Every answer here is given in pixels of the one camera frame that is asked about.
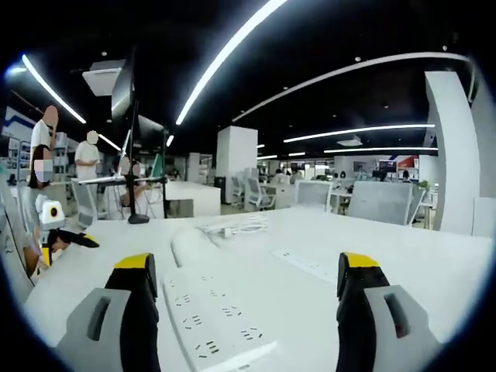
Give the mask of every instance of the black ceiling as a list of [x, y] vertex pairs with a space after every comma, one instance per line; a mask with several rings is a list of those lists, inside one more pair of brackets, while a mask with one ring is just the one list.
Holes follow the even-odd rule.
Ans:
[[[136, 45], [139, 113], [165, 125], [175, 139], [171, 153], [214, 153], [217, 132], [243, 110], [292, 87], [341, 67], [400, 53], [436, 51], [464, 54], [456, 33], [420, 0], [288, 0], [262, 22], [232, 53], [194, 103], [181, 126], [175, 121], [206, 67], [230, 37], [267, 0], [181, 0], [74, 4], [78, 19], [57, 18], [57, 27], [33, 27], [26, 40], [44, 33], [51, 43], [27, 50], [37, 70], [88, 122], [82, 125], [61, 108], [59, 130], [76, 140], [87, 127], [112, 132], [110, 97], [95, 97], [81, 73], [92, 63], [129, 55]], [[367, 67], [296, 91], [242, 118], [236, 125], [259, 131], [264, 155], [305, 151], [319, 156], [335, 149], [338, 138], [283, 143], [283, 139], [340, 129], [392, 123], [425, 123], [428, 103], [424, 71], [458, 71], [464, 86], [470, 75], [464, 62], [408, 60]], [[8, 87], [44, 109], [53, 99], [29, 73]], [[10, 105], [38, 119], [17, 95]], [[421, 146], [425, 130], [361, 135], [366, 146]], [[102, 150], [111, 153], [110, 146]]]

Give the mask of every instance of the power strip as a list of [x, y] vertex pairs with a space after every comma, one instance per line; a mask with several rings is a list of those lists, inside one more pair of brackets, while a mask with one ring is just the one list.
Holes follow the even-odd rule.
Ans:
[[337, 268], [326, 267], [309, 260], [305, 257], [299, 256], [296, 253], [287, 250], [273, 250], [271, 252], [275, 257], [279, 257], [286, 261], [288, 264], [296, 266], [298, 269], [313, 275], [319, 279], [327, 281], [328, 283], [336, 286], [338, 283]]

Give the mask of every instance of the white cable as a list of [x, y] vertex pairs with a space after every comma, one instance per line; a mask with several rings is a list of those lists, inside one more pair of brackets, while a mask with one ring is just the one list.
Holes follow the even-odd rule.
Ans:
[[201, 231], [209, 236], [221, 236], [228, 239], [240, 233], [258, 233], [268, 227], [265, 215], [252, 215], [245, 219], [228, 220], [214, 225], [199, 227]]

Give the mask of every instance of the black monitor stand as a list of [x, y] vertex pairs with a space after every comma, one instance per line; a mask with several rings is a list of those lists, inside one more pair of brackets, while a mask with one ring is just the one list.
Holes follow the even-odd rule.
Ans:
[[136, 200], [134, 196], [134, 175], [133, 175], [133, 130], [134, 123], [138, 119], [138, 101], [133, 100], [133, 115], [131, 117], [131, 132], [129, 133], [129, 174], [126, 178], [127, 188], [129, 190], [129, 207], [131, 207], [131, 216], [128, 218], [127, 222], [131, 225], [137, 225], [139, 223], [147, 223], [150, 221], [150, 217], [147, 215], [139, 215], [136, 213]]

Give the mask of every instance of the ceiling vent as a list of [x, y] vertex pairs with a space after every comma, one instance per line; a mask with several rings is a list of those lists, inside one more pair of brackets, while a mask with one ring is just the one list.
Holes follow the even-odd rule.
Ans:
[[112, 89], [119, 72], [124, 65], [124, 60], [104, 60], [95, 62], [90, 71], [83, 72], [83, 78], [97, 97], [112, 95]]
[[338, 141], [341, 146], [346, 147], [354, 147], [354, 146], [362, 146], [362, 141], [360, 141], [359, 136], [353, 136], [350, 139], [344, 139], [343, 141]]

